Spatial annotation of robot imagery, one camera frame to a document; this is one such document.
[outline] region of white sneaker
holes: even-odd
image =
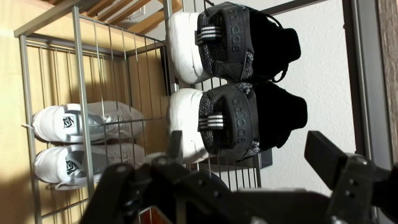
[[[195,44],[196,12],[175,12],[168,21],[169,53],[179,79],[197,83],[210,78],[202,69],[199,48]]]
[[[94,182],[98,182],[103,170],[114,162],[130,162],[139,166],[144,161],[144,149],[133,143],[90,145]],[[68,190],[87,185],[84,171],[84,146],[71,144],[53,146],[39,151],[34,160],[34,174],[54,189]]]
[[[180,88],[170,98],[169,130],[182,131],[180,158],[184,162],[200,161],[209,156],[197,130],[201,95],[199,89]]]
[[[144,126],[143,114],[115,100],[88,103],[89,136],[94,141],[131,138]],[[82,143],[82,116],[78,103],[51,105],[33,115],[36,136],[47,141]]]

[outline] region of black object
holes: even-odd
[[[319,150],[332,161],[317,160]],[[333,176],[327,182],[333,189],[330,197],[313,191],[232,192],[211,176],[191,172],[163,155],[135,170],[128,164],[109,166],[80,222],[129,224],[149,205],[160,209],[171,222],[365,224],[370,221],[370,205],[396,221],[396,166],[389,171],[363,156],[343,155],[319,131],[308,131],[306,158],[324,167],[321,177]]]
[[[282,146],[306,123],[306,100],[272,82],[227,83],[200,99],[199,131],[206,150],[237,161]]]
[[[261,150],[281,148],[293,129],[307,124],[307,103],[272,82],[253,84]]]
[[[245,4],[222,2],[197,17],[196,44],[201,63],[210,75],[231,80],[273,79],[299,57],[293,28]]]

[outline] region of wire shelf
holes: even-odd
[[[204,7],[206,7],[205,1],[202,4],[194,3],[194,11]],[[80,16],[77,13],[77,6],[69,8],[72,9],[72,16],[64,17],[77,16],[73,21],[79,28],[69,22],[69,27],[64,27],[68,34],[46,34],[39,28],[29,33],[21,29],[16,32],[21,47],[27,126],[36,111],[49,105],[80,103],[83,109],[88,103],[99,102],[103,105],[105,100],[115,100],[117,105],[123,103],[138,109],[144,118],[105,123],[103,129],[109,125],[118,126],[118,139],[104,141],[100,146],[130,144],[129,153],[136,165],[139,161],[134,154],[135,145],[143,146],[145,154],[164,151],[169,138],[166,111],[170,93],[186,85],[168,72],[165,42]],[[78,41],[74,41],[73,36],[80,41],[80,44],[75,43]],[[191,87],[207,90],[225,83],[223,79],[211,78]],[[133,129],[136,123],[143,126],[141,131],[122,139],[120,125],[129,125]],[[33,172],[36,154],[52,146],[68,144],[37,139],[32,128],[27,128],[27,131],[34,221],[77,222],[93,192],[94,187],[89,186],[89,184],[94,186],[93,176],[88,176],[88,186],[73,190],[54,190],[53,184],[38,180]],[[92,158],[88,148],[98,146],[98,143],[84,141],[83,146],[87,149],[85,159],[89,164]],[[247,160],[250,161],[235,162],[215,156],[186,164],[186,167],[217,175],[231,190],[260,187],[261,158],[255,156]]]

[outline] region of shoe tongue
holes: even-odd
[[[293,28],[282,28],[277,36],[281,42],[279,50],[283,52],[286,62],[297,59],[301,55],[297,32]]]

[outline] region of black shoe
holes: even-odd
[[[228,83],[206,92],[176,90],[170,99],[170,131],[182,130],[181,156],[207,154],[241,160],[281,146],[307,121],[306,102],[273,83]]]
[[[283,28],[270,14],[231,2],[199,14],[196,44],[207,74],[235,82],[273,79],[281,70],[283,78],[288,63],[301,54],[293,28]]]
[[[289,133],[307,123],[307,103],[268,82],[253,85],[257,98],[261,150],[281,148]]]

